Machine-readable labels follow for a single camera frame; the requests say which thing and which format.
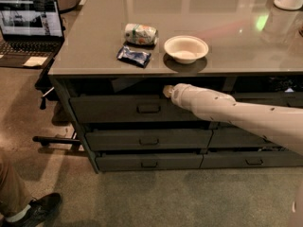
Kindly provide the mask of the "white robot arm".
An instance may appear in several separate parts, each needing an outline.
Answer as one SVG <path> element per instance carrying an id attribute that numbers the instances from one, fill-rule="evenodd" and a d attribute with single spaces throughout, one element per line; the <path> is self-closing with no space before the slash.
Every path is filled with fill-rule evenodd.
<path id="1" fill-rule="evenodd" d="M 231 95 L 191 84 L 166 85 L 165 97 L 202 120 L 229 123 L 303 155 L 303 110 L 238 102 Z"/>

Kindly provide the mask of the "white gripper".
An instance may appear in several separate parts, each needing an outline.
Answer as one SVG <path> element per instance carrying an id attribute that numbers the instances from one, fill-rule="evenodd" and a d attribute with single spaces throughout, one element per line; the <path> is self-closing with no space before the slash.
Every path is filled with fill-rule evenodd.
<path id="1" fill-rule="evenodd" d="M 166 85 L 163 89 L 165 97 L 170 98 L 174 105 L 188 111 L 196 111 L 197 88 L 190 84 L 179 83 L 174 87 Z"/>

